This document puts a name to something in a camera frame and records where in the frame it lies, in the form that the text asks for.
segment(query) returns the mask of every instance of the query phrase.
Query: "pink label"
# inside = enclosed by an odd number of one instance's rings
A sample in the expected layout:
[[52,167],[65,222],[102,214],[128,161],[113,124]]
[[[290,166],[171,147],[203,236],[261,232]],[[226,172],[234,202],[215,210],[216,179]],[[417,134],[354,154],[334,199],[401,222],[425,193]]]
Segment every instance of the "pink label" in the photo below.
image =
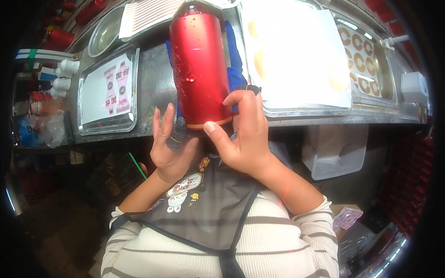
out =
[[114,105],[116,104],[116,93],[114,92],[113,76],[116,71],[116,66],[113,66],[109,70],[104,72],[106,84],[107,84],[107,98],[105,99],[105,107],[108,109],[110,115],[113,114]]
[[357,219],[359,219],[363,215],[363,211],[350,209],[348,207],[344,207],[340,213],[335,216],[334,222],[332,225],[340,227],[342,229],[349,229]]
[[116,73],[117,85],[119,86],[119,101],[117,102],[116,108],[117,113],[130,110],[130,102],[127,97],[127,79],[129,72],[130,68],[125,66],[125,61],[121,62],[119,71]]

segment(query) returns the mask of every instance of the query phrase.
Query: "cartoon rabbit print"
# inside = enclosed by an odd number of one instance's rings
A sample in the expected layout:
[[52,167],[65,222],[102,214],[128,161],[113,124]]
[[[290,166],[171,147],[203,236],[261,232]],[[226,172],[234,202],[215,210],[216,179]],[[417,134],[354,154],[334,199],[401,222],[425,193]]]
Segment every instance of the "cartoon rabbit print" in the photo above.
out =
[[185,193],[185,192],[184,193],[178,193],[178,194],[176,194],[174,196],[171,196],[168,199],[169,207],[167,209],[167,212],[169,212],[169,213],[172,212],[172,211],[179,212],[181,210],[181,205],[185,201],[186,197],[187,197],[187,193]]

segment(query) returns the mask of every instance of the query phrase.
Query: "black apron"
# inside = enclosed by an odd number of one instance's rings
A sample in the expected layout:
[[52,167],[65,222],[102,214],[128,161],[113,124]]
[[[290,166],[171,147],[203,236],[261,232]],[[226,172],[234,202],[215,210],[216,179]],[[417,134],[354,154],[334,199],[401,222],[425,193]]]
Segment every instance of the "black apron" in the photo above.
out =
[[[290,167],[284,144],[269,142],[269,149]],[[194,172],[173,185],[148,211],[119,216],[112,224],[112,231],[127,221],[138,222],[218,256],[224,278],[243,278],[244,273],[235,260],[235,248],[253,201],[259,190],[266,187],[213,155],[204,157],[195,167]]]

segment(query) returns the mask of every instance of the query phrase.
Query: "striped sweater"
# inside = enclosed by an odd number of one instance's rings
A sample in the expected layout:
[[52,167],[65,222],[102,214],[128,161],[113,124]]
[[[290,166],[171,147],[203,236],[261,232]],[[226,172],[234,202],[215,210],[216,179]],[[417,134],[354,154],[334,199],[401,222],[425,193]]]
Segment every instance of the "striped sweater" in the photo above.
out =
[[[236,246],[236,261],[246,277],[338,277],[337,238],[331,202],[289,218],[270,190],[256,197]],[[116,207],[111,223],[122,212]],[[222,277],[218,257],[127,222],[108,240],[103,278]]]

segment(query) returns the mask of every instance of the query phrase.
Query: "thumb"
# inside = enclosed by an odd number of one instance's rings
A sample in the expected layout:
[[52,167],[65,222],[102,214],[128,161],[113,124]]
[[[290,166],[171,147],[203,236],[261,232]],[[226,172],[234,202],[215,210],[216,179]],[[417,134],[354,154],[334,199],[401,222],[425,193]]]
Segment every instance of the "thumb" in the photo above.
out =
[[179,159],[183,160],[187,164],[190,164],[196,153],[196,147],[198,146],[198,142],[199,142],[198,138],[190,139],[190,141],[187,142]]
[[227,159],[227,156],[231,155],[235,150],[235,145],[230,141],[227,133],[222,127],[212,121],[206,122],[203,128],[207,136],[215,144],[221,158],[223,160]]

